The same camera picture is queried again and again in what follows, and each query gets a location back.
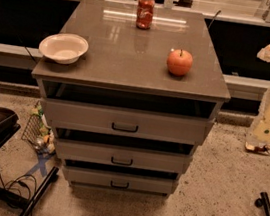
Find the orange apple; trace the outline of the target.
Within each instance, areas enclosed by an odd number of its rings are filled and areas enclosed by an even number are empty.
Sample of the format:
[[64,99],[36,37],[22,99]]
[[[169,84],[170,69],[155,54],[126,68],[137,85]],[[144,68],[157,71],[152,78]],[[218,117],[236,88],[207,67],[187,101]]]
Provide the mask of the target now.
[[172,50],[166,59],[168,71],[175,76],[184,76],[192,68],[193,57],[183,49]]

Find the white paper bowl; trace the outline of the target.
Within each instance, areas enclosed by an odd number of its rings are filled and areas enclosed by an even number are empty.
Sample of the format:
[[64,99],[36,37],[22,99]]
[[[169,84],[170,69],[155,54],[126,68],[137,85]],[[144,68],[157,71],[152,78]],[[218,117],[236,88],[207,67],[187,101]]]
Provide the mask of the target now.
[[88,42],[81,36],[60,33],[48,36],[39,44],[39,51],[47,59],[56,63],[71,64],[79,60],[88,50]]

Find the grey drawer cabinet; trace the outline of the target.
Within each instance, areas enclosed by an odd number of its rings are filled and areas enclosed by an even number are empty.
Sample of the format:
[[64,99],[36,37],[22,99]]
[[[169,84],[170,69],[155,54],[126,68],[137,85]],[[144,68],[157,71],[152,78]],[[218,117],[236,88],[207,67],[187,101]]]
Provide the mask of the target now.
[[[148,30],[136,26],[136,6],[82,0],[63,29],[83,36],[88,51],[71,65],[43,58],[33,70],[41,99],[125,108],[198,118],[215,123],[230,98],[204,17],[157,8]],[[192,68],[184,76],[168,71],[174,49],[188,51]],[[55,139],[115,145],[193,156],[199,145],[50,127]],[[179,182],[183,174],[61,159],[63,167],[140,175]]]

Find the top grey drawer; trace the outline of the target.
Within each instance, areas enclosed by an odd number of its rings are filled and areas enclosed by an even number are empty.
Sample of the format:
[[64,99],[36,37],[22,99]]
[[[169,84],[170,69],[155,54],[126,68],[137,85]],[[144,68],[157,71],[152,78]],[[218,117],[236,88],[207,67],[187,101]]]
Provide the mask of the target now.
[[58,99],[41,99],[45,120],[56,128],[201,145],[214,122]]

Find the grey drawer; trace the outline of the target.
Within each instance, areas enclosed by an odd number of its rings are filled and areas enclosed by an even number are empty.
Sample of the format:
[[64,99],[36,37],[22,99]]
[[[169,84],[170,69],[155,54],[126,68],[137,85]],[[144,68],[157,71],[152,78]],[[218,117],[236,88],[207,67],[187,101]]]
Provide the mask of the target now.
[[214,122],[58,99],[41,99],[45,120],[56,128],[201,145]]
[[127,175],[93,169],[63,167],[64,177],[68,182],[92,186],[105,186],[125,190],[146,191],[159,194],[174,193],[178,181],[154,177]]
[[192,162],[192,156],[155,150],[102,145],[75,140],[54,140],[60,159],[94,162],[120,167],[184,174]]

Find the middle grey drawer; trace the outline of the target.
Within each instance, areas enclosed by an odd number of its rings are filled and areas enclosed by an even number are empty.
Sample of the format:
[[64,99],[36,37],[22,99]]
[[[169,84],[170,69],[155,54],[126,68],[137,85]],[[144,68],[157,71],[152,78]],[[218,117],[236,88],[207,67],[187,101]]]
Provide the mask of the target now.
[[60,159],[94,162],[120,167],[184,174],[192,162],[192,156],[155,150],[102,145],[75,140],[54,140]]

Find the bottom grey drawer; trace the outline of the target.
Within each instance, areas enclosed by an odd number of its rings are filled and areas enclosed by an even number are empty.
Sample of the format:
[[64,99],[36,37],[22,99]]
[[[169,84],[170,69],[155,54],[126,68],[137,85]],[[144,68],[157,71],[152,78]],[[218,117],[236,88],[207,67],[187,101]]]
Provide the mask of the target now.
[[68,182],[92,186],[105,186],[125,190],[146,191],[159,194],[174,193],[178,181],[154,177],[127,175],[93,169],[63,167],[64,177]]

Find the red soda can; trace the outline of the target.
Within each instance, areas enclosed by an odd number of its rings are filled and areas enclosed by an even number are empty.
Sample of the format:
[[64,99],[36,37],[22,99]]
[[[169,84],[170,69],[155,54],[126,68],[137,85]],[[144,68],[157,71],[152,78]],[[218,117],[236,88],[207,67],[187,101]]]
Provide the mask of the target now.
[[136,17],[137,28],[147,30],[152,25],[154,0],[139,0]]

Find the blue tape cross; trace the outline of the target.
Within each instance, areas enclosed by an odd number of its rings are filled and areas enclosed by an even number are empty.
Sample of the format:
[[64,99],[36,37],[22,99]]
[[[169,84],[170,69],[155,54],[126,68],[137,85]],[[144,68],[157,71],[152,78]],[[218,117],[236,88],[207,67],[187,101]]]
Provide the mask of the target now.
[[38,154],[37,163],[31,167],[29,171],[26,172],[27,175],[33,175],[35,172],[39,171],[42,177],[47,176],[46,163],[52,158],[52,155]]

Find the black stand leg left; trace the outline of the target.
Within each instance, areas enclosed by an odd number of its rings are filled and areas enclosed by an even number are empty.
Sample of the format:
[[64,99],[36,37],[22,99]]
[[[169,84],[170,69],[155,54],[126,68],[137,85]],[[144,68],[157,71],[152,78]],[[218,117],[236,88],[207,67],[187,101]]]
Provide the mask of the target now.
[[48,186],[53,183],[57,179],[57,173],[59,171],[58,167],[53,167],[50,172],[48,173],[47,177],[42,181],[42,184],[39,185],[37,191],[34,193],[33,197],[28,200],[27,205],[20,213],[19,216],[29,216],[33,211],[33,208],[37,205],[39,200],[42,198],[43,194],[47,190]]

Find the snack wrappers on floor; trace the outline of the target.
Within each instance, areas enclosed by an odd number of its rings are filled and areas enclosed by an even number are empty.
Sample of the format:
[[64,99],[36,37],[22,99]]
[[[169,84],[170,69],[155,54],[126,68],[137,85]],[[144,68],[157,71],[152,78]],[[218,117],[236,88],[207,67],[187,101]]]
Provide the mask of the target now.
[[245,142],[245,149],[257,154],[270,155],[270,143],[264,145],[250,140]]

